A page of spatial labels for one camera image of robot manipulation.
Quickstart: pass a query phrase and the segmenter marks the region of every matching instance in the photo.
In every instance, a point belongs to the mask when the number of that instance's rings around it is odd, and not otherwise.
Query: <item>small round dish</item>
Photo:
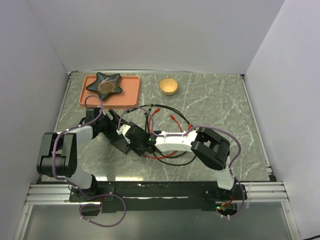
[[[178,83],[173,78],[164,78],[159,82],[159,88],[164,95],[170,96],[178,89]]]

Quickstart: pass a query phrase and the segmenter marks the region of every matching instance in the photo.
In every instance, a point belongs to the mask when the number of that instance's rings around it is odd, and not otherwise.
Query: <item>marble countertop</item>
[[[233,164],[234,174],[243,181],[268,181],[266,162],[260,145],[246,93],[239,75],[218,75],[187,72],[142,72],[122,75],[138,75],[141,79],[139,105],[164,104],[179,110],[192,124],[203,124],[224,129],[234,134],[241,143],[242,153]],[[70,86],[58,121],[57,131],[79,123],[85,109],[78,100],[86,75],[95,72],[72,72]],[[172,96],[163,95],[158,82],[173,78],[178,90]],[[179,131],[167,109],[155,116],[154,130]],[[176,114],[184,130],[187,124]],[[144,128],[144,113],[136,110],[126,114],[125,119]],[[231,157],[237,153],[237,145],[230,138]],[[78,150],[78,164],[98,181],[213,181],[213,171],[199,159],[186,166],[170,166],[155,159],[137,156],[133,151],[127,155],[113,147],[101,133],[95,139],[82,144]],[[193,153],[165,160],[169,163],[186,163]]]

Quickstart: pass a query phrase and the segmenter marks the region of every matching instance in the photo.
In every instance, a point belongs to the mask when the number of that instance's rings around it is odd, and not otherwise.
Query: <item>star-shaped dish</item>
[[[102,72],[96,73],[96,80],[86,86],[85,89],[96,92],[101,100],[104,100],[111,94],[119,94],[122,88],[119,87],[120,74],[106,75]]]

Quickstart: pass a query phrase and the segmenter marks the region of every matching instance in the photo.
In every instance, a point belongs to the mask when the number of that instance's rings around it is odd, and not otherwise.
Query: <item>orange tray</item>
[[[80,107],[85,108],[85,99],[89,95],[98,94],[94,91],[89,91],[86,89],[86,86],[93,83],[97,79],[96,75],[87,75],[84,78],[81,94],[79,97]],[[127,109],[130,107],[137,106],[139,103],[140,96],[140,77],[139,76],[121,76],[119,79],[119,87],[122,88],[121,93],[112,94],[107,96],[103,100],[104,109]],[[99,100],[95,97],[90,97],[86,101],[88,108],[95,108],[98,106]]]

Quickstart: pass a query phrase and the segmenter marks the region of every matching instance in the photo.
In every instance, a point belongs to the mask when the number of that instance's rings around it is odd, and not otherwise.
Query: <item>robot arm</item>
[[[55,169],[58,176],[63,176],[88,194],[97,192],[95,176],[83,171],[77,164],[77,145],[95,138],[99,133],[109,139],[111,144],[123,153],[133,150],[138,156],[147,153],[162,153],[166,151],[193,152],[210,169],[213,170],[220,189],[233,191],[236,183],[229,171],[230,142],[215,131],[201,127],[191,131],[186,136],[167,136],[173,133],[156,132],[166,137],[149,134],[133,122],[122,120],[119,131],[117,124],[119,116],[109,110],[112,115],[103,115],[92,125],[83,126],[67,132],[57,145]],[[99,108],[87,108],[85,123],[90,122],[99,114]],[[53,177],[52,151],[57,133],[45,133],[42,137],[37,162],[37,171],[41,175]]]
[[[193,152],[213,170],[219,188],[231,190],[236,184],[229,171],[230,142],[211,129],[201,127],[186,136],[170,136],[182,133],[161,131],[158,134],[166,137],[156,137],[130,122],[123,124],[117,133],[125,138],[128,146],[139,156],[145,152]]]

